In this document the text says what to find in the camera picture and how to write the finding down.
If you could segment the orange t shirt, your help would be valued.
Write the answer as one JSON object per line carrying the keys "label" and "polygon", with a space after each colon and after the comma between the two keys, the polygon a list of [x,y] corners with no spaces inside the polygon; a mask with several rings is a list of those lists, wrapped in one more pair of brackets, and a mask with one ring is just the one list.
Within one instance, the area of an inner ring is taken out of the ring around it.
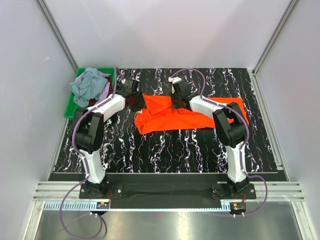
{"label": "orange t shirt", "polygon": [[144,95],[147,108],[138,112],[134,123],[141,135],[158,131],[215,128],[214,120],[199,112],[174,109],[169,96]]}

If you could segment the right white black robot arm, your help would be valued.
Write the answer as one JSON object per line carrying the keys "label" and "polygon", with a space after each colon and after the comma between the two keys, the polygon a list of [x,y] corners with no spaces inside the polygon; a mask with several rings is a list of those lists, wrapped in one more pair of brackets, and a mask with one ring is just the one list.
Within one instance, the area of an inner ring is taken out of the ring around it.
{"label": "right white black robot arm", "polygon": [[225,146],[227,156],[227,184],[223,189],[232,198],[239,198],[249,185],[246,173],[245,144],[249,137],[249,127],[236,102],[217,102],[196,94],[183,96],[170,93],[175,109],[186,109],[213,119],[219,141]]}

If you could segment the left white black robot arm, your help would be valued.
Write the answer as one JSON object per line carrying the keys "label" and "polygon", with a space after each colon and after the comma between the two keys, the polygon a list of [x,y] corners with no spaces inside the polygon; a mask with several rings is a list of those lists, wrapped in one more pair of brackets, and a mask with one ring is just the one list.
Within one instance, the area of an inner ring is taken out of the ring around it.
{"label": "left white black robot arm", "polygon": [[118,92],[92,107],[76,110],[71,142],[83,162],[85,179],[80,184],[84,192],[97,198],[103,198],[108,193],[106,172],[100,156],[105,122],[125,108],[129,108],[131,112],[139,112],[146,107],[143,94],[134,91],[125,94]]}

